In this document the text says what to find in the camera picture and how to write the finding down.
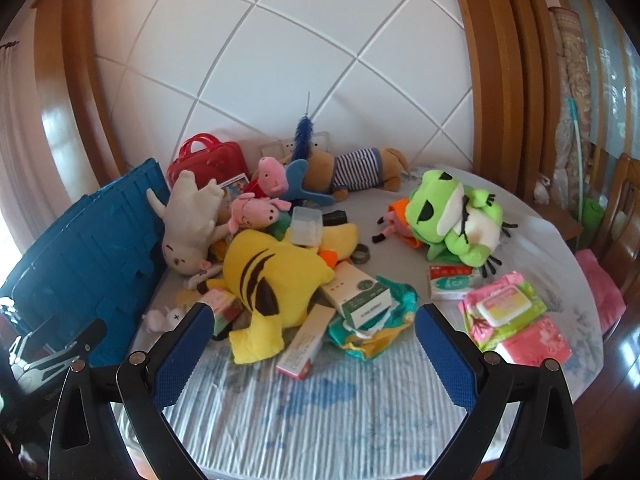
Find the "small white plush toy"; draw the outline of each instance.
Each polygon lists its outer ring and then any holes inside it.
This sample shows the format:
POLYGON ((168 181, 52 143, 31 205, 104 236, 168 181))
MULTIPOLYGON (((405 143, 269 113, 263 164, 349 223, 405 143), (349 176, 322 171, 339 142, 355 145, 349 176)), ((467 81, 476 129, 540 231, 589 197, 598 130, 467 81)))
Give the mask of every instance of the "small white plush toy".
POLYGON ((172 308, 169 310, 167 306, 164 310, 150 310, 142 315, 149 332, 169 332, 178 326, 183 317, 181 309, 172 308))
POLYGON ((223 195, 215 179, 198 190, 193 172, 187 170, 180 172, 166 206, 146 190, 149 204, 164 222, 162 254, 171 269, 193 276, 211 268, 209 246, 226 235, 216 230, 223 195))

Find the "pink pig plush toy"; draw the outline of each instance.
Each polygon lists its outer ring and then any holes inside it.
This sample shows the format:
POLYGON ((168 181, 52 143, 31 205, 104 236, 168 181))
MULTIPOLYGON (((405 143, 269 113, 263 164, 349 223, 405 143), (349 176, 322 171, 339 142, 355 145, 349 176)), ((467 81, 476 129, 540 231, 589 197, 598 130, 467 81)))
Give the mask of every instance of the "pink pig plush toy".
POLYGON ((272 156, 264 156, 258 161, 258 169, 243 191, 255 193, 256 198, 276 198, 285 194, 287 189, 289 183, 284 166, 272 156))
POLYGON ((227 223, 231 234, 240 229, 263 230, 278 221, 280 211, 288 211, 291 202, 278 198, 256 198, 255 193, 242 193, 230 207, 227 223))

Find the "brown dog plush toy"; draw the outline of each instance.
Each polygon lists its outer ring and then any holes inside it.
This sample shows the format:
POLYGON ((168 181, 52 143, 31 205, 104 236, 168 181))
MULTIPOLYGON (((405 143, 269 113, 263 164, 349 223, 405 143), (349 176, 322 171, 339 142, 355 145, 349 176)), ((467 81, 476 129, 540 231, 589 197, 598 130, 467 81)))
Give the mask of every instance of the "brown dog plush toy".
MULTIPOLYGON (((286 166, 292 155, 281 162, 286 166)), ((400 173, 408 173, 404 155, 393 148, 364 148, 333 156, 321 150, 309 150, 309 168, 302 181, 306 191, 331 194, 336 202, 347 198, 350 191, 381 187, 386 191, 400 189, 400 173)))

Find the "white tablecloth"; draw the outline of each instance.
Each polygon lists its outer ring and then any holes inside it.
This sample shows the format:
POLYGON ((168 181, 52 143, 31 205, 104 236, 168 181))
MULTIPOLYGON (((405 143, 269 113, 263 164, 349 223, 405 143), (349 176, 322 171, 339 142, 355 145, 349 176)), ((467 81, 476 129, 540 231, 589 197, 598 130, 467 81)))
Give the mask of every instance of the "white tablecloth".
MULTIPOLYGON (((574 256, 558 231, 516 197, 477 176, 448 171, 465 184, 494 192, 505 221, 519 224, 495 253, 504 263, 498 273, 519 270, 545 300, 572 346, 563 370, 577 399, 602 368, 602 338, 593 297, 574 256)), ((424 251, 411 250, 395 237, 370 243, 386 206, 407 196, 417 183, 413 174, 400 193, 354 192, 328 210, 344 209, 360 227, 360 240, 371 249, 365 272, 410 283, 428 301, 424 251)), ((152 308, 171 304, 181 282, 169 275, 152 308)), ((438 307, 454 327, 462 328, 455 302, 442 301, 438 307)), ((140 335, 134 348, 150 344, 140 335)), ((413 330, 405 330, 370 362, 327 343, 305 381, 277 373, 275 361, 237 366, 228 342, 211 342, 178 403, 164 410, 210 478, 383 480, 424 474, 465 415, 449 400, 413 330)), ((508 406, 486 460, 499 457, 515 410, 508 406)), ((118 412, 118 424, 126 444, 139 449, 124 410, 118 412)))

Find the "green frog plush toy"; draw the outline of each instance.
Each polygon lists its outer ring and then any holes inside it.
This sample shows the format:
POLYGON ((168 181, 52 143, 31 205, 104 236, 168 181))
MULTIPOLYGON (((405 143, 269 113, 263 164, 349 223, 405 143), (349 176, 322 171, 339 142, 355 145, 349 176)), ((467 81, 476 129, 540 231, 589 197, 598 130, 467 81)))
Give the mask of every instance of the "green frog plush toy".
POLYGON ((485 189, 466 188, 442 170, 424 173, 422 183, 411 193, 405 210, 406 221, 418 240, 429 245, 427 259, 434 260, 449 250, 470 267, 485 264, 495 274, 492 256, 500 241, 500 232, 516 224, 502 222, 502 208, 495 195, 485 189))

